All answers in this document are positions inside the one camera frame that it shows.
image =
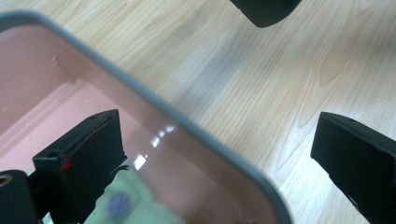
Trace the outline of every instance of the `red mark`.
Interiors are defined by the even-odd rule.
[[[62,165],[63,171],[68,171],[73,166],[73,162],[67,161]]]

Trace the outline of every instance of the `pink plastic tub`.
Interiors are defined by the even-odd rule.
[[[188,223],[290,223],[259,172],[41,15],[0,16],[0,68],[0,171],[31,171],[37,152],[117,108],[126,155],[144,155],[138,174]]]

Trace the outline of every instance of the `wooden floor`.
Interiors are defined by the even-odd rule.
[[[366,223],[309,153],[320,111],[396,137],[396,1],[306,0],[259,29],[228,0],[41,11],[271,178],[295,223]]]

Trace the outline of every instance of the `green cloth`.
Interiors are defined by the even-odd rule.
[[[120,212],[117,218],[111,216],[109,202],[116,194],[129,198],[127,206],[116,207]],[[175,213],[156,202],[146,184],[132,170],[118,171],[113,182],[106,187],[104,194],[96,201],[96,206],[85,223],[133,223],[133,224],[183,224]]]

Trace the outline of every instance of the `black plastic piece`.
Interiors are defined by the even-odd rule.
[[[118,111],[85,119],[33,157],[37,210],[47,206],[55,223],[83,223],[125,160]]]
[[[26,173],[0,172],[0,200],[0,223],[38,223]]]
[[[311,157],[371,223],[396,223],[396,142],[354,119],[321,113]]]
[[[273,25],[285,19],[300,0],[231,0],[258,27]]]

